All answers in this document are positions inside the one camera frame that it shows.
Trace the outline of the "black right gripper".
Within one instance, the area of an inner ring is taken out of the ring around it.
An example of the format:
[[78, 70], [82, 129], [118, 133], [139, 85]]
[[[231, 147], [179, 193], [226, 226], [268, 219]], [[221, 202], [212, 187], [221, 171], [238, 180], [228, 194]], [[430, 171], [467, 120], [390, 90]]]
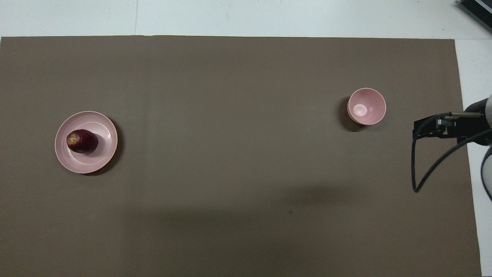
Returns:
[[413, 139], [421, 139], [424, 137], [439, 137], [443, 135], [443, 127], [445, 126], [446, 136], [454, 138], [457, 143], [464, 141], [474, 135], [478, 135], [484, 131], [487, 134], [480, 138], [475, 138], [472, 142], [482, 146], [491, 145], [491, 126], [484, 116], [481, 117], [445, 117], [442, 115], [432, 115], [413, 122]]

